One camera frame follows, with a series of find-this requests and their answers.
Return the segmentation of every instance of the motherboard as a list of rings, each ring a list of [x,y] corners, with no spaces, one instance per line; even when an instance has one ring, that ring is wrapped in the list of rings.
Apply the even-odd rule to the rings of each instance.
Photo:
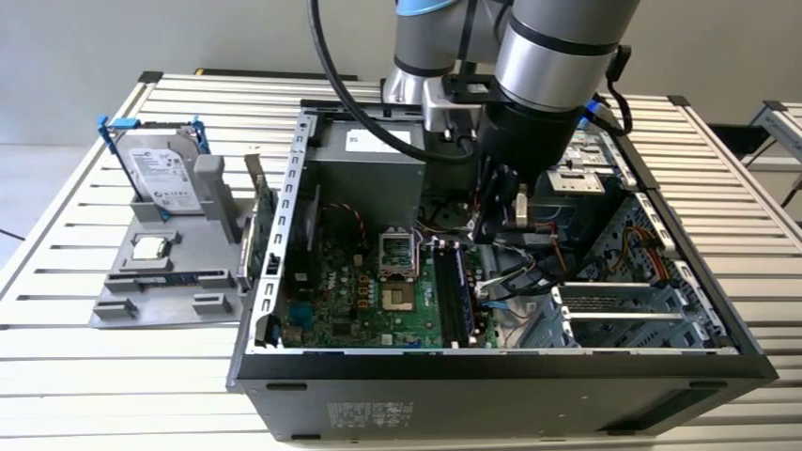
[[[489,312],[472,296],[482,278],[477,247],[422,242],[401,229],[381,233],[373,247],[354,251],[334,240],[321,243],[313,292],[288,304],[284,346],[428,349],[482,343]]]

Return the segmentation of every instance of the red wire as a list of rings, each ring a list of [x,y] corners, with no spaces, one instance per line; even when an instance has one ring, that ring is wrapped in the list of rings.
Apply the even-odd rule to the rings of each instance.
[[[534,227],[551,228],[551,235],[556,235],[556,223],[534,223]]]
[[[644,229],[641,229],[640,227],[633,227],[632,230],[637,234],[640,241],[647,238],[647,233],[645,233]],[[643,248],[643,250],[647,253],[648,261],[651,262],[651,266],[653,267],[653,271],[656,273],[657,278],[660,280],[667,280],[668,279],[668,271],[663,267],[663,263],[660,261],[659,256],[656,255],[656,251],[653,249],[647,249],[645,247]]]
[[[361,216],[360,216],[358,212],[356,210],[353,210],[348,204],[325,204],[322,206],[324,209],[329,208],[329,207],[345,209],[345,210],[350,211],[350,213],[353,213],[353,216],[356,217],[356,222],[358,223],[358,226],[360,226],[361,245],[366,249],[366,231],[364,229],[364,221],[361,220]]]

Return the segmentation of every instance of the metal frame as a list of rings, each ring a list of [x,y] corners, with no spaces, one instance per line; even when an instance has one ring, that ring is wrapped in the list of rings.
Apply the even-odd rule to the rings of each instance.
[[[791,107],[797,109],[802,105],[791,104]],[[779,101],[765,101],[749,125],[763,127],[779,145],[802,162],[802,125],[796,122],[788,106]]]
[[[297,119],[297,135],[292,147],[293,153],[297,154],[305,150],[309,129],[314,127],[308,125],[310,116],[312,112],[304,110]],[[619,144],[620,141],[625,142],[625,138],[619,138]],[[653,180],[648,167],[637,164],[636,155],[629,153],[628,159],[639,185],[648,186]],[[294,180],[286,182],[285,192],[278,201],[281,207],[292,208],[294,205],[297,187],[292,186],[293,183],[297,184]],[[605,418],[603,424],[593,426],[597,428],[595,432],[583,429],[584,435],[653,435],[776,379],[771,363],[749,336],[747,326],[715,282],[709,268],[699,257],[659,190],[647,187],[643,194],[637,195],[636,201],[647,211],[647,220],[653,224],[655,230],[665,232],[669,236],[668,250],[687,262],[689,273],[695,275],[697,282],[695,288],[699,291],[699,300],[709,298],[716,310],[713,316],[723,320],[733,341],[727,336],[720,336],[717,350],[685,349],[673,350],[673,353],[668,353],[671,350],[652,352],[652,349],[635,348],[321,350],[264,346],[265,343],[277,344],[278,322],[273,314],[281,292],[278,283],[284,264],[281,239],[270,239],[266,252],[268,255],[273,254],[280,258],[277,273],[265,274],[265,285],[257,290],[257,293],[265,294],[257,294],[250,317],[240,325],[228,383],[232,391],[248,394],[261,417],[270,423],[273,435],[281,440],[298,440],[312,436],[328,440],[354,437],[397,439],[408,437],[409,434],[417,438],[425,429],[420,418],[428,418],[430,412],[437,411],[436,404],[442,402],[430,394],[437,391],[436,387],[441,386],[444,381],[453,384],[449,391],[452,397],[457,398],[470,398],[470,391],[462,387],[461,381],[470,381],[474,385],[473,390],[484,393],[492,392],[500,384],[517,383],[525,386],[525,390],[517,394],[517,399],[534,405],[540,402],[547,387],[557,389],[557,386],[552,386],[553,380],[569,381],[564,386],[559,386],[560,390],[568,390],[569,385],[579,384],[599,398],[604,397],[603,393],[623,390],[627,385],[647,385],[648,393],[656,396],[655,399],[639,407],[628,402],[616,403],[616,408],[624,412],[623,415],[635,415],[627,419],[609,416],[604,409],[593,410],[593,407],[587,405],[581,407],[583,400],[576,397],[564,397],[560,409],[584,409],[585,412],[593,412],[599,418]],[[659,221],[655,221],[651,215],[655,215]],[[563,322],[559,319],[553,322],[553,327],[556,331],[563,330]],[[362,388],[376,381],[392,383],[374,385],[372,390]],[[356,432],[341,430],[336,427],[337,421],[333,416],[328,426],[329,418],[324,417],[321,412],[325,412],[326,406],[330,411],[334,402],[332,399],[360,404],[376,399],[374,397],[389,396],[389,393],[393,399],[402,402],[414,399],[418,413],[412,431],[398,432],[381,426]],[[446,420],[440,421],[441,429],[434,435],[437,438],[464,434],[462,424],[476,413],[474,408],[460,406],[456,401],[449,402],[454,412],[449,413]],[[492,397],[482,401],[482,406],[489,410],[500,410],[506,402],[504,397]],[[533,415],[530,418],[539,419],[544,428],[540,435],[548,436],[551,429],[559,430],[560,422],[553,422],[553,418],[543,418],[543,415],[552,411],[552,407],[543,404],[537,406],[536,409],[529,408]],[[514,416],[517,415],[525,416],[525,413],[514,411]],[[493,437],[498,433],[494,429],[498,424],[498,421],[486,421],[473,427],[469,435],[476,438]],[[571,423],[571,427],[581,428],[575,423]],[[525,428],[520,426],[510,430],[525,434]]]

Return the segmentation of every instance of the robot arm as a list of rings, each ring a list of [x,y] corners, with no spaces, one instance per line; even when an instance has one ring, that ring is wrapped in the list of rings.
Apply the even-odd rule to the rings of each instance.
[[[494,62],[490,89],[500,101],[481,107],[478,148],[532,179],[565,150],[639,0],[518,0],[510,14],[502,3],[398,1],[396,67],[382,98],[424,103],[426,80],[436,77],[437,83],[457,59]],[[498,43],[493,25],[502,22]],[[436,110],[424,109],[426,114]]]

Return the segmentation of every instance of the green circuit board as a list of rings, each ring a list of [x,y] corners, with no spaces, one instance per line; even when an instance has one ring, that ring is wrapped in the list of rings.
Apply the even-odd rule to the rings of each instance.
[[[385,266],[409,266],[412,256],[409,252],[409,240],[388,238],[384,240],[384,256],[381,265]]]
[[[297,326],[290,305],[282,342],[304,348],[441,347],[440,310],[430,246],[418,246],[418,276],[410,284],[382,281],[377,255],[360,257],[353,251],[322,244],[318,285],[309,302],[310,321]],[[481,267],[478,253],[465,254],[470,277]]]

